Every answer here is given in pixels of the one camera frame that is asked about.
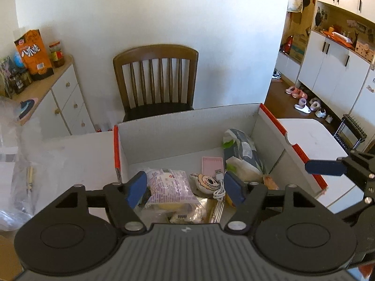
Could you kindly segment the brown wooden chair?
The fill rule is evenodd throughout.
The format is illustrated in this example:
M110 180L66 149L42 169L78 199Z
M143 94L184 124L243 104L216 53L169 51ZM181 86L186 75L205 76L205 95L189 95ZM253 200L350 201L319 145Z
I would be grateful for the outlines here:
M128 49L113 60L124 121L193 110L199 52L178 44Z

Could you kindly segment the clear plastic bag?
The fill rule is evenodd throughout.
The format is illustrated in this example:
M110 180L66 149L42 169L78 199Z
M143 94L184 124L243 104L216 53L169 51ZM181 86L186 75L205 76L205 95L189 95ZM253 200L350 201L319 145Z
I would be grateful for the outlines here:
M20 105L1 97L1 231L18 230L39 210L66 158L49 149L37 117L21 125Z

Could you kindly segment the yellow giraffe toy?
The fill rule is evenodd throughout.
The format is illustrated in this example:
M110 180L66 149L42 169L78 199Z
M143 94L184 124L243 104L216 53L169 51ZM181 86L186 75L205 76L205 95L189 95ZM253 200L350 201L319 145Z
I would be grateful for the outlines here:
M234 202L232 201L232 199L230 198L230 196L228 194L226 194L226 202L233 208L235 208L235 204Z

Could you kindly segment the white fridge with magnets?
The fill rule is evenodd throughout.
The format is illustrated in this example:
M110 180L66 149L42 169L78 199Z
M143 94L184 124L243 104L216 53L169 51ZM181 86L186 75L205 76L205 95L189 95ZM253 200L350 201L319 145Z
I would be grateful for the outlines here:
M365 150L368 144L374 139L375 125L375 85L374 70L370 70L364 82L359 96L352 108L351 115L360 124L367 137L357 148Z

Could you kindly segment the chicken breast snack pouch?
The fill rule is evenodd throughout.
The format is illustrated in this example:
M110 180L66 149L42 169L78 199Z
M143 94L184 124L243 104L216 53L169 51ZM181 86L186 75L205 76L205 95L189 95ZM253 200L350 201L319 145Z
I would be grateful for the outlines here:
M272 179L271 176L269 175L264 175L262 177L264 185L269 189L269 190L279 190L279 186L275 183L275 181Z

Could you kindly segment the pink bread package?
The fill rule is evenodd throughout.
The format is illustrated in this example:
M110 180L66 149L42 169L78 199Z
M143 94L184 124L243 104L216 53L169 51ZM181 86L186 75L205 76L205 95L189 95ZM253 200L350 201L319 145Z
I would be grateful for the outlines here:
M187 205L198 205L199 201L189 185L185 171L173 169L147 169L147 187L151 196L145 207L176 211Z

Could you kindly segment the gold foil snack bag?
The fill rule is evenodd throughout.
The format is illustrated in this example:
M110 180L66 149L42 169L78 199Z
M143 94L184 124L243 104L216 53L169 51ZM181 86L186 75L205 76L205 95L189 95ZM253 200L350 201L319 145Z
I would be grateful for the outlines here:
M197 197L198 204L186 204L182 209L174 212L169 218L171 224L202 224L209 223L216 200Z

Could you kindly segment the white tissue pack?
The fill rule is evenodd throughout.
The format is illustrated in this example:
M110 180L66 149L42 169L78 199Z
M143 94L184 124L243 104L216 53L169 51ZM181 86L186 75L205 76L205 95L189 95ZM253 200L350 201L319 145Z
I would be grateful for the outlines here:
M229 129L222 139L227 171L234 173L243 182L263 183L264 165L255 143L243 131Z

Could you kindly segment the plush bunny face doll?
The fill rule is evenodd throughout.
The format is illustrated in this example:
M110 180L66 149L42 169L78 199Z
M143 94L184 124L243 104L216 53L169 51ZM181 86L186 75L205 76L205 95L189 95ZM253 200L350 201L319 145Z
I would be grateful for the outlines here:
M207 195L213 195L214 192L221 188L220 182L210 176L203 174L190 174L189 178L195 183L200 192Z

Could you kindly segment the white drawer cabinet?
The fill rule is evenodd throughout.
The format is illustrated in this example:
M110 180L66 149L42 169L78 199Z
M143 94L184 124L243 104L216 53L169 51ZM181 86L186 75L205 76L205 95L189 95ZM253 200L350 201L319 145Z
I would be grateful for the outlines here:
M20 122L36 118L44 140L95 132L70 55L65 56L63 66L54 69L54 75L34 81L13 100L20 104L34 101Z

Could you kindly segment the red cardboard box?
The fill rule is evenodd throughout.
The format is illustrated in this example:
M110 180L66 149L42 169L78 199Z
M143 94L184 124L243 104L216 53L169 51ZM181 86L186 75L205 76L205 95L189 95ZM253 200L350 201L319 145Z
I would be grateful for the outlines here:
M224 158L229 129L253 142L262 171L280 189L295 184L315 198L327 189L322 176L308 174L306 152L288 140L288 132L264 105L245 104L191 110L124 122L114 129L123 181L139 171L172 169L202 172L204 157Z

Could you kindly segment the orange snack bag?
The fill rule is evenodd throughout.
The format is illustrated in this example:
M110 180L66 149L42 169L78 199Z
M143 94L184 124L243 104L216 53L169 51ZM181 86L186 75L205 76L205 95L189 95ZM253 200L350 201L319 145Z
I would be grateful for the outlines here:
M33 81L40 81L54 75L49 54L39 30L29 30L14 41L17 52Z

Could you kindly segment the pink ridged pad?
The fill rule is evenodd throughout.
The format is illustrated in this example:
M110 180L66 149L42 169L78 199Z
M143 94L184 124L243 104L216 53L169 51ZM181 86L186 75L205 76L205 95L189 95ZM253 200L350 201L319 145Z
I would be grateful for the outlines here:
M216 171L224 173L224 163L221 157L202 157L202 174L210 177L216 175Z

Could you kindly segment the glass sauce jar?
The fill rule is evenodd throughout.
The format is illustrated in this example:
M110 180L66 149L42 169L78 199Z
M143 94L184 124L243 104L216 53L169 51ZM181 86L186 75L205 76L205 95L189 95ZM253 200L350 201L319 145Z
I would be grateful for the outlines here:
M61 67L65 64L65 57L62 52L61 42L55 41L48 45L50 50L50 59L55 68Z

